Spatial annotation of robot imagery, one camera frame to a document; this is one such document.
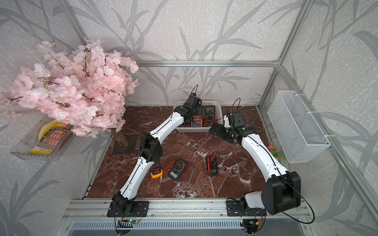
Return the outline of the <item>orange Victor multimeter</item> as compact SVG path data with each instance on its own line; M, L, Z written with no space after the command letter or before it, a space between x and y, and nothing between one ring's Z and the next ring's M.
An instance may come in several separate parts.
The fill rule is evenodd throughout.
M191 127L203 127L204 117L194 116L191 118Z

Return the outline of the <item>large red multimeter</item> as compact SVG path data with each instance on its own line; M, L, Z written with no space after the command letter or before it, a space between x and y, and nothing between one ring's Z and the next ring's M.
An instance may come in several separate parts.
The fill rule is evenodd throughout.
M205 121L211 123L216 120L216 107L214 105L205 106Z

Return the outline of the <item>small black red multimeter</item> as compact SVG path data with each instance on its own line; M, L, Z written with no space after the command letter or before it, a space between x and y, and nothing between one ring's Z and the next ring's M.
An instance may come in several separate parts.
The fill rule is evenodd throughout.
M208 155L206 158L206 172L209 176L218 175L218 165L217 160L214 155Z

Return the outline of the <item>small dark grey multimeter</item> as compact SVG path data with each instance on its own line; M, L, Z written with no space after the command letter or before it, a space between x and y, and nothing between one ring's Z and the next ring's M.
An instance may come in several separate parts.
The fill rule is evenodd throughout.
M186 174L186 167L187 164L183 160L176 160L172 169L168 172L168 177L175 182L178 181L182 175Z

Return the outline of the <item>small yellow multimeter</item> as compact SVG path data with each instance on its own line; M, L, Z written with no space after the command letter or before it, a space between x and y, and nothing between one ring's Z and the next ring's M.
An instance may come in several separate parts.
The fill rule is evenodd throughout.
M149 173L152 179L157 179L163 175L163 169L160 164L154 163L152 167L149 169Z

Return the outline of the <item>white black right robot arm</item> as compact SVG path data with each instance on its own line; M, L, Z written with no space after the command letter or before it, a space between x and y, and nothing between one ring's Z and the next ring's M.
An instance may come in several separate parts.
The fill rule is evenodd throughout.
M270 215L301 205L301 179L289 172L269 151L259 133L246 125L241 112L228 113L223 123L215 123L209 132L223 140L241 145L253 158L265 179L262 191L250 192L241 197L245 208L265 209Z

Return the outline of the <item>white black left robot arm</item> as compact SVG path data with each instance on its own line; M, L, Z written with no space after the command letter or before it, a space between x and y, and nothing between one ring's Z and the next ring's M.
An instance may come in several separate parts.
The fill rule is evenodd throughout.
M150 168L154 164L157 164L162 156L161 145L165 138L186 119L192 118L197 113L201 104L202 100L197 97L196 93L191 93L187 101L183 105L174 108L171 116L160 126L149 133L142 134L137 163L127 182L112 198L112 203L116 207L123 212L131 211L132 204L143 179Z

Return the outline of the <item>small potted pink flowers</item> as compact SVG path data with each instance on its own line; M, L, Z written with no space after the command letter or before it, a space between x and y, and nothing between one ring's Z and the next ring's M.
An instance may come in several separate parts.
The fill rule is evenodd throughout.
M269 144L268 149L270 153L275 157L276 160L281 161L282 160L282 152L278 151L277 148L275 147L274 143Z

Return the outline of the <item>pink cherry blossom tree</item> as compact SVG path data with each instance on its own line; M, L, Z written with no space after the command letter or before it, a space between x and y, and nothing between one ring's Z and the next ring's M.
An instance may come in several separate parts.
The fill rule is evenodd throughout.
M99 41L80 45L71 54L55 52L49 41L42 41L37 49L44 62L32 69L22 67L10 94L1 95L6 117L17 116L12 105L18 104L71 125L77 136L121 131L126 96L138 86L132 77L139 69L136 61L118 51L105 52Z

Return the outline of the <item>yellow item on shelf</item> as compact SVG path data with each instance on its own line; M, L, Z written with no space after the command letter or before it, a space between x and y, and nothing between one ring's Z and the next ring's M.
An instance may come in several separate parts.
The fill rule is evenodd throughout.
M63 128L65 126L65 123L58 122L56 120L52 120L51 122L45 124L39 134L38 139L40 140L51 128L57 127L57 128Z

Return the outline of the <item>tree trunk base plate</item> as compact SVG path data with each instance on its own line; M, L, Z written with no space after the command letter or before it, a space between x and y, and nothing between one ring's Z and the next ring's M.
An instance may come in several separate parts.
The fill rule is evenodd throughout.
M119 143L117 140L115 140L115 145L113 148L113 155L119 155L119 154L132 154L135 153L136 150L136 143L137 143L137 135L127 135L126 136L129 145L125 147L122 143Z

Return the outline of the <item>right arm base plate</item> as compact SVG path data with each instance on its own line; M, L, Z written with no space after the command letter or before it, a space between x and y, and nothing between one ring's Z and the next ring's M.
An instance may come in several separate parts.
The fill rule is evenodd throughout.
M265 217L266 210L262 208L251 208L247 205L245 200L236 200L228 198L226 200L227 216L254 216Z

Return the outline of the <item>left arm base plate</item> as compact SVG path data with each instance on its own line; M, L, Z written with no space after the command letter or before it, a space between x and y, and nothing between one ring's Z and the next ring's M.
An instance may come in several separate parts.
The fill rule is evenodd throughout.
M127 204L123 209L116 206L114 202L111 202L110 207L107 212L107 217L146 217L149 201L134 201L131 204Z

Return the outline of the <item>aluminium front rail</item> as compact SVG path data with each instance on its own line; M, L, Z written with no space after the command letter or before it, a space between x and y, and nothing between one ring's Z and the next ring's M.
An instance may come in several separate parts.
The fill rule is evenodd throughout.
M153 219L226 219L228 213L235 213L237 202L226 198L150 198L136 199L134 205L148 202L146 217ZM72 200L63 220L105 220L108 219L111 199Z

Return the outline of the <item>clear acrylic wall shelf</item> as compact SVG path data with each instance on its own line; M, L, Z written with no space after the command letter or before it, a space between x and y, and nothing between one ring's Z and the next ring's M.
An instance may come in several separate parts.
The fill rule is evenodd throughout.
M72 125L65 124L63 128L51 128L40 140L38 134L41 128L53 119L45 116L10 153L22 160L57 161L63 155L74 138Z

